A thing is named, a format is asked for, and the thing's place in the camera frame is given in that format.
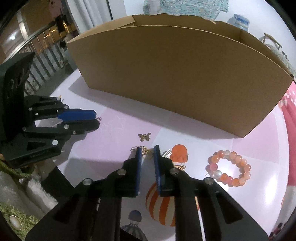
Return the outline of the gold chain jewelry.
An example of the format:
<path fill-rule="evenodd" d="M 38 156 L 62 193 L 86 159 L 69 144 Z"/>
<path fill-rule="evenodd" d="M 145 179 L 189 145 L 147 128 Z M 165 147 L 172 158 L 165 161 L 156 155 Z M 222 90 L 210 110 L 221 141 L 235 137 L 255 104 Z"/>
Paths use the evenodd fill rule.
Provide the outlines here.
<path fill-rule="evenodd" d="M 146 146 L 135 146 L 130 151 L 135 154 L 136 158 L 151 159 L 154 155 L 154 150 Z"/>

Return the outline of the silver comb hair clip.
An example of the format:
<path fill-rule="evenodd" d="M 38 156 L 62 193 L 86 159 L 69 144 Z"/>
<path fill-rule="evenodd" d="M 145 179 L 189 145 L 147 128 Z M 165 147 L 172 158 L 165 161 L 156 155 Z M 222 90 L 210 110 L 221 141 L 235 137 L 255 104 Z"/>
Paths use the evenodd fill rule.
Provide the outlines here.
<path fill-rule="evenodd" d="M 164 157 L 164 158 L 170 158 L 170 156 L 171 156 L 171 150 L 167 150 L 167 151 L 165 151 L 163 154 L 162 154 L 162 157 Z"/>

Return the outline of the metal window railing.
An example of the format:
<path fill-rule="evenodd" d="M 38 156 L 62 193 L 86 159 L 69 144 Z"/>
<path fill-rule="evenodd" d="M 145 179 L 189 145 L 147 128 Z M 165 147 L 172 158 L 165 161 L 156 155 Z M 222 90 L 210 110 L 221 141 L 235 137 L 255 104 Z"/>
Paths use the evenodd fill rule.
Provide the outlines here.
<path fill-rule="evenodd" d="M 57 25 L 50 22 L 22 41 L 7 57 L 10 59 L 16 54 L 34 53 L 25 83 L 25 95 L 36 94 L 47 87 L 53 88 L 73 73 L 66 49 L 61 47 L 62 41 L 73 31 L 67 25 L 64 25 L 64 29 L 59 33 Z"/>

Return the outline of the pearl brooch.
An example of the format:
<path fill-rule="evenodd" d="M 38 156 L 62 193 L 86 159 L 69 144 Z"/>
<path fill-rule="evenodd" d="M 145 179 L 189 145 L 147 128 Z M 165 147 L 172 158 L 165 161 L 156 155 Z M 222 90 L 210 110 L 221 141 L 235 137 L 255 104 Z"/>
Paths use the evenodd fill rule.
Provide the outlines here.
<path fill-rule="evenodd" d="M 14 229 L 16 229 L 16 230 L 21 230 L 22 229 L 22 223 L 21 223 L 20 219 L 17 216 L 10 215 L 9 216 L 9 221 L 10 221 L 10 224 L 13 226 Z"/>

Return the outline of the gold butterfly charm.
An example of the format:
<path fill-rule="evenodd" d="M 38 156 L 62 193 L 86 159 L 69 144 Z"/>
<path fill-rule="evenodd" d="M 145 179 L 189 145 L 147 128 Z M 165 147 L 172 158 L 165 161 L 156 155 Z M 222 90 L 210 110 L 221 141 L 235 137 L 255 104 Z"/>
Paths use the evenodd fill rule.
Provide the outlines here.
<path fill-rule="evenodd" d="M 151 136 L 151 133 L 144 133 L 144 134 L 138 134 L 138 137 L 140 139 L 141 142 L 144 142 L 144 141 L 149 141 L 150 140 L 150 136 Z"/>

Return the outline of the brown cardboard box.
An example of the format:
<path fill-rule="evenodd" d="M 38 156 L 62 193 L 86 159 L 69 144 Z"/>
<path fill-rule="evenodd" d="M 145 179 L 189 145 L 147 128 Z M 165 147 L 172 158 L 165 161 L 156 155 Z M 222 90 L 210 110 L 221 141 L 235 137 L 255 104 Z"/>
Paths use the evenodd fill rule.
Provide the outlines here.
<path fill-rule="evenodd" d="M 225 22 L 133 15 L 68 42 L 92 88 L 163 108 L 243 138 L 293 75 L 266 45 Z"/>

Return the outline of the pink floral blanket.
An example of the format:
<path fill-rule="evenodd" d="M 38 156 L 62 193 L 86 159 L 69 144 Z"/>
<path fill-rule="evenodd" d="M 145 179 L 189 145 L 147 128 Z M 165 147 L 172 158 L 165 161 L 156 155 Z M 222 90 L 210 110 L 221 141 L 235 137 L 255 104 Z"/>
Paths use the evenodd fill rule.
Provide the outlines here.
<path fill-rule="evenodd" d="M 289 168 L 287 188 L 270 240 L 295 240 L 295 82 L 278 103 L 287 127 Z"/>

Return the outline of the wooden chair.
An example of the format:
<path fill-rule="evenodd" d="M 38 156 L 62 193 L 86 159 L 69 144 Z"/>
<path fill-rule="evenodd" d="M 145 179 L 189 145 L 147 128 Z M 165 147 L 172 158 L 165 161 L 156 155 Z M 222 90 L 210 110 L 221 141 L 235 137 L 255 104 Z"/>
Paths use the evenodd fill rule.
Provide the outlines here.
<path fill-rule="evenodd" d="M 282 48 L 282 45 L 270 34 L 264 33 L 262 42 L 265 43 L 266 40 L 270 40 L 276 46 L 278 50 Z"/>

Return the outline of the water cooler bottle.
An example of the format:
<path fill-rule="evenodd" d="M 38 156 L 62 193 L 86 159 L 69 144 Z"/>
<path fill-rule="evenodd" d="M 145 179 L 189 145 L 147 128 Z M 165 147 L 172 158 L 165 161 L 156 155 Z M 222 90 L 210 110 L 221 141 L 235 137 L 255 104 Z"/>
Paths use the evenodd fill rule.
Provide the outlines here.
<path fill-rule="evenodd" d="M 233 25 L 235 27 L 238 27 L 238 28 L 248 32 L 249 24 L 250 24 L 250 21 L 248 20 L 248 18 L 246 18 L 242 15 L 239 15 L 239 14 L 233 15 Z"/>

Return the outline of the teal patterned hanging cloth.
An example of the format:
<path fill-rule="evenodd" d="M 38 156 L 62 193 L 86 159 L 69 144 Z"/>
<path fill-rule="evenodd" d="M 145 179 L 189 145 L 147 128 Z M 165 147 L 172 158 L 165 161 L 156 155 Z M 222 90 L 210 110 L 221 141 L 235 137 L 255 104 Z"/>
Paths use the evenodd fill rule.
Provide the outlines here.
<path fill-rule="evenodd" d="M 143 12 L 145 15 L 199 16 L 214 21 L 221 11 L 227 13 L 228 7 L 228 0 L 144 1 Z"/>

